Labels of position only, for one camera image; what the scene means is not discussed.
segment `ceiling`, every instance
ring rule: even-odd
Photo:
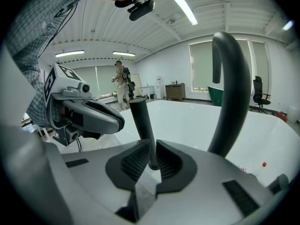
[[[282,30],[287,18],[272,0],[186,0],[199,23],[195,26],[174,0],[154,1],[154,10],[135,22],[129,20],[128,7],[116,8],[112,1],[80,1],[73,17],[41,55],[40,66],[60,62],[78,68],[110,65],[116,59],[134,63],[180,41],[218,31],[255,34],[287,44],[293,41],[293,33]],[[81,49],[84,54],[54,56]],[[136,56],[120,57],[113,51]]]

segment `black rubber pad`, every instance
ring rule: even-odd
[[[237,183],[237,181],[232,180],[224,182],[223,186],[245,217],[259,208],[258,204],[250,197],[242,186]]]
[[[85,163],[88,163],[88,162],[89,161],[87,159],[82,158],[82,159],[66,162],[66,165],[67,165],[68,168],[70,168],[70,167],[79,166],[79,165],[82,165],[82,164],[85,164]]]

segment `wooden cabinet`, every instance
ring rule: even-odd
[[[185,89],[184,83],[166,85],[165,91],[167,94],[167,100],[168,99],[179,99],[180,101],[183,101],[183,99],[186,98],[186,89]]]

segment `desk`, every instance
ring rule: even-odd
[[[150,94],[155,94],[154,86],[140,87],[139,92],[142,97],[148,96],[150,98]]]
[[[166,85],[165,92],[167,95],[167,100],[171,98],[183,101],[183,99],[186,98],[186,89],[184,83]]]

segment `backpack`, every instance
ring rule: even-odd
[[[125,67],[123,70],[123,78],[125,80],[130,80],[130,71],[127,67]]]

